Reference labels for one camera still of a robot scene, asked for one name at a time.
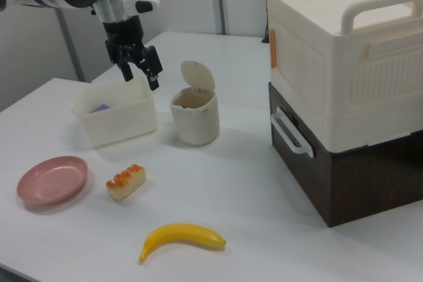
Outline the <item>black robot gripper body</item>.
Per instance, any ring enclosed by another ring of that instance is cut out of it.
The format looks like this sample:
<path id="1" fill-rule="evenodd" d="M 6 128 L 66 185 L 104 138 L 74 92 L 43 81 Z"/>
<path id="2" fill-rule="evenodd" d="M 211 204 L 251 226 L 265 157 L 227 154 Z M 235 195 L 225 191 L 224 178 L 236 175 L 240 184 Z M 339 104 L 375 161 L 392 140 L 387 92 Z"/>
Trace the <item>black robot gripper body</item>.
<path id="1" fill-rule="evenodd" d="M 117 55 L 122 49 L 136 55 L 142 54 L 143 29 L 138 16 L 119 22 L 104 22 L 107 35 L 106 49 L 109 55 Z"/>

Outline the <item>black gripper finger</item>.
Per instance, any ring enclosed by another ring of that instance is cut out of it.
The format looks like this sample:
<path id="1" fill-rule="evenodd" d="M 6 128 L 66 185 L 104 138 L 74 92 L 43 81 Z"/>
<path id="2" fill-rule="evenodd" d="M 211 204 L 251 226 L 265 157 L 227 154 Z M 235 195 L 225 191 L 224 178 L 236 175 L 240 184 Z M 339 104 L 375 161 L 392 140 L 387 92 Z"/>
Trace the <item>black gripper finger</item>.
<path id="1" fill-rule="evenodd" d="M 118 66 L 126 82 L 133 79 L 133 73 L 126 59 L 124 46 L 113 44 L 110 40 L 105 41 L 106 49 L 111 63 Z"/>
<path id="2" fill-rule="evenodd" d="M 159 73 L 163 70 L 155 46 L 136 47 L 134 51 L 134 64 L 143 71 L 147 78 L 149 88 L 154 91 L 159 88 Z"/>

